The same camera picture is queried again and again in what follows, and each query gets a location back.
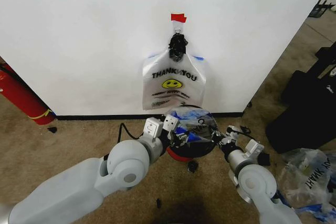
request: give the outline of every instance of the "baseboard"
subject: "baseboard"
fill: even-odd
[[[243,112],[212,113],[215,118],[239,118]],[[128,119],[147,119],[159,118],[161,114],[142,114],[142,115],[58,115],[58,120],[128,120]]]

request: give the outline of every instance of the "black object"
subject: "black object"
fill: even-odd
[[[307,73],[294,72],[281,95],[290,107],[266,127],[268,140],[278,153],[316,149],[336,137],[336,76],[331,70],[318,78],[335,63],[336,43],[317,54],[319,60]]]
[[[281,100],[286,104],[306,99],[307,96],[311,96],[311,91],[314,87],[320,85],[318,77],[329,65],[336,63],[336,42],[329,48],[320,48],[315,55],[318,57],[318,61],[315,62],[307,73],[297,70],[290,78],[281,94]]]
[[[316,149],[336,137],[336,77],[327,80],[307,82],[305,96],[292,99],[291,106],[266,127],[268,140],[278,153]]]
[[[188,171],[191,173],[195,173],[198,168],[198,162],[192,160],[188,163]]]
[[[157,208],[161,208],[162,204],[161,204],[161,200],[159,198],[156,199],[156,207]]]
[[[124,128],[125,131],[127,132],[128,136],[130,136],[130,137],[131,137],[132,139],[134,139],[134,140],[138,140],[139,137],[142,136],[142,134],[143,134],[143,133],[142,133],[140,136],[135,137],[135,136],[133,136],[133,135],[129,132],[129,130],[127,129],[126,125],[125,125],[124,123],[121,123],[120,126],[119,126],[119,134],[118,134],[118,141],[117,141],[117,143],[120,143],[122,128]]]
[[[169,43],[169,57],[173,61],[180,61],[185,54],[185,46],[187,44],[188,41],[186,41],[183,34],[174,34]]]
[[[53,133],[57,132],[57,128],[56,127],[49,127],[47,129],[48,129],[48,131],[53,132]]]
[[[313,17],[313,18],[319,18],[323,15],[323,13],[326,12],[327,9],[333,7],[334,5],[326,4],[327,0],[323,2],[323,4],[320,4],[321,0],[317,2],[317,4],[314,6],[313,10],[310,12],[308,17]]]
[[[260,154],[258,155],[258,164],[262,166],[270,166],[271,161],[269,158],[269,154],[266,152],[260,152]]]
[[[251,134],[251,130],[249,127],[246,127],[246,126],[240,126],[241,128],[241,131],[245,134]]]

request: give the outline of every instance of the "red fire extinguisher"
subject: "red fire extinguisher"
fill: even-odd
[[[48,124],[55,119],[53,112],[8,64],[0,65],[0,93],[37,124]]]

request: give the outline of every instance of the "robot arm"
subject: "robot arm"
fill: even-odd
[[[137,185],[165,149],[174,144],[173,131],[178,119],[168,115],[164,122],[146,120],[137,140],[118,143],[101,158],[89,158],[39,185],[14,207],[0,206],[0,224],[71,223],[97,209],[104,197]],[[226,134],[213,131],[212,140],[230,164],[229,176],[240,196],[252,202],[261,224],[301,224],[295,212],[273,199],[277,184],[265,168],[255,165],[263,146],[251,140],[246,152],[237,146],[238,129]]]
[[[237,146],[239,129],[229,126],[225,134],[213,130],[212,138],[230,164],[229,176],[239,195],[253,202],[259,212],[260,224],[302,224],[294,210],[274,199],[277,183],[272,173],[256,163],[264,146],[251,139],[246,152]]]
[[[177,122],[169,116],[165,123],[147,119],[138,141],[122,141],[108,155],[89,158],[46,180],[13,209],[0,207],[0,224],[71,223],[94,211],[104,197],[130,189],[145,177],[169,145],[168,135]]]

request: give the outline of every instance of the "yellow smiley face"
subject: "yellow smiley face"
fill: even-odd
[[[165,89],[179,89],[183,85],[181,82],[174,80],[174,79],[169,79],[166,80],[164,83],[162,83],[162,87]]]

